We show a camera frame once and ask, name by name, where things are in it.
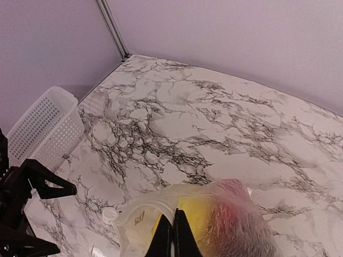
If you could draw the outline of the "clear zip top bag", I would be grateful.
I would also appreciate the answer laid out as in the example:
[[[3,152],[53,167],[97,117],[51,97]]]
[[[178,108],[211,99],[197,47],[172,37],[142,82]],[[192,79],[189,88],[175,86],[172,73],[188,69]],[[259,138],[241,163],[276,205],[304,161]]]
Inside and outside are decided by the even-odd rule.
[[[271,228],[238,179],[179,184],[106,207],[121,256],[281,256]]]

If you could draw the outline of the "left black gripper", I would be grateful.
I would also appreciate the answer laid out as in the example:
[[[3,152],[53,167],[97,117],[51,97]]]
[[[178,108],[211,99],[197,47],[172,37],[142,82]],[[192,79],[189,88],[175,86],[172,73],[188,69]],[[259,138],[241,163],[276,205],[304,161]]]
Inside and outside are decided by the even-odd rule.
[[[56,244],[27,232],[24,207],[36,189],[41,199],[77,194],[76,186],[57,176],[39,161],[26,159],[9,166],[8,140],[1,133],[1,256],[48,256],[61,252]]]

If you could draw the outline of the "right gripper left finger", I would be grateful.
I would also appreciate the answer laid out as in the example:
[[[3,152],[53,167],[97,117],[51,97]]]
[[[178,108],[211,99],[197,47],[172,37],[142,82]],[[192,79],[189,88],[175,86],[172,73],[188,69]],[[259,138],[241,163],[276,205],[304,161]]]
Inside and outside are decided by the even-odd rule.
[[[161,215],[146,257],[171,257],[173,227],[165,215]]]

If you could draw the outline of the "yellow fake lemon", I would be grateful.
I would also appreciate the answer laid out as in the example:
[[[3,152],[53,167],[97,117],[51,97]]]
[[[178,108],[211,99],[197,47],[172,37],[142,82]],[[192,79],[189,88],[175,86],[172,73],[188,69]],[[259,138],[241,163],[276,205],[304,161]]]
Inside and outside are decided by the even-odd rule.
[[[180,198],[176,210],[183,210],[190,224],[192,234],[202,256],[219,256],[218,239],[214,233],[213,211],[214,207],[208,201],[197,198]],[[153,228],[153,236],[158,226],[159,219]],[[171,245],[171,256],[174,255],[174,230],[173,242]]]

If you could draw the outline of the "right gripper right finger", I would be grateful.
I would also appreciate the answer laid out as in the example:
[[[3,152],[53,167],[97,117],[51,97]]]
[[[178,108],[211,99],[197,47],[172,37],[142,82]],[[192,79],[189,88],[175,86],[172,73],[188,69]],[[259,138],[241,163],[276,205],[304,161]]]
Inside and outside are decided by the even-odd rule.
[[[176,257],[202,257],[183,210],[176,210],[173,230],[174,255]]]

